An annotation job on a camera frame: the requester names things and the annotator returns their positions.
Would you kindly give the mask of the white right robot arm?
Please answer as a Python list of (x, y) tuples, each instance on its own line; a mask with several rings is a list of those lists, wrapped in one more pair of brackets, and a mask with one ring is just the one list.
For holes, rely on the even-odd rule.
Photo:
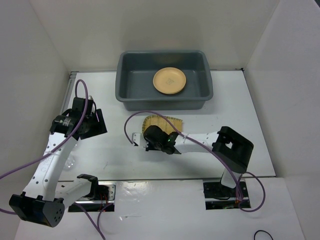
[(182, 132), (165, 133), (160, 127), (152, 125), (142, 134), (147, 151), (161, 151), (168, 155), (185, 153), (212, 154), (225, 167), (219, 191), (231, 196), (235, 191), (243, 198), (240, 177), (247, 171), (254, 144), (228, 126), (217, 132), (187, 134)]

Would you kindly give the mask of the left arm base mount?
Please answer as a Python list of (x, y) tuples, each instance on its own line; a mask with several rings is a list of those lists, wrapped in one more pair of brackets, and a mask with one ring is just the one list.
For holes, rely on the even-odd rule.
[(102, 189), (93, 199), (82, 197), (74, 204), (68, 207), (69, 213), (82, 212), (81, 208), (76, 204), (82, 206), (89, 213), (114, 212), (115, 211), (115, 197), (116, 197), (116, 182), (100, 181), (100, 188)]

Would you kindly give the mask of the clear plastic cup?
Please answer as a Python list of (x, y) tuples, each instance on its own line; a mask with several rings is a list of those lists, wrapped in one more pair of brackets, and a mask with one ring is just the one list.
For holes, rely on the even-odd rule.
[(64, 171), (70, 171), (75, 166), (75, 158), (70, 154), (64, 164), (63, 170)]

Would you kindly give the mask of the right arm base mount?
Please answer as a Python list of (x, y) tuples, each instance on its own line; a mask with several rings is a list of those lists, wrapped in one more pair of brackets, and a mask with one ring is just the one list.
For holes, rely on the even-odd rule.
[(206, 210), (238, 209), (236, 189), (222, 185), (218, 180), (204, 180), (203, 194)]

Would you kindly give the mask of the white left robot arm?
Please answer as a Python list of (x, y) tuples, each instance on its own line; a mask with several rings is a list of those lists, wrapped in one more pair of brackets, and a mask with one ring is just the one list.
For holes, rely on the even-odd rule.
[(73, 99), (72, 107), (52, 122), (47, 149), (32, 179), (21, 194), (13, 194), (9, 206), (23, 221), (56, 227), (64, 211), (81, 198), (105, 200), (109, 189), (98, 178), (80, 174), (70, 186), (56, 190), (59, 178), (78, 140), (107, 132), (101, 109), (92, 99)]

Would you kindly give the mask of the tan plate with bear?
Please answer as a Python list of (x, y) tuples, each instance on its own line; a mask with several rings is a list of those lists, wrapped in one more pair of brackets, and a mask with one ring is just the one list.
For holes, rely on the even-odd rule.
[(153, 86), (159, 92), (181, 91), (186, 86), (187, 77), (178, 68), (165, 67), (158, 70), (153, 76)]

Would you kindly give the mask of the woven bamboo tray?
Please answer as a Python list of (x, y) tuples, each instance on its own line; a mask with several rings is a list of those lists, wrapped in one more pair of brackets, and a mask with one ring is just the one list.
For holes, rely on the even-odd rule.
[[(173, 124), (173, 126), (179, 131), (183, 131), (183, 120), (171, 116), (166, 116), (166, 118)], [(162, 117), (158, 115), (147, 116), (142, 123), (142, 133), (150, 126), (158, 126), (162, 131), (168, 135), (175, 132), (174, 128)]]

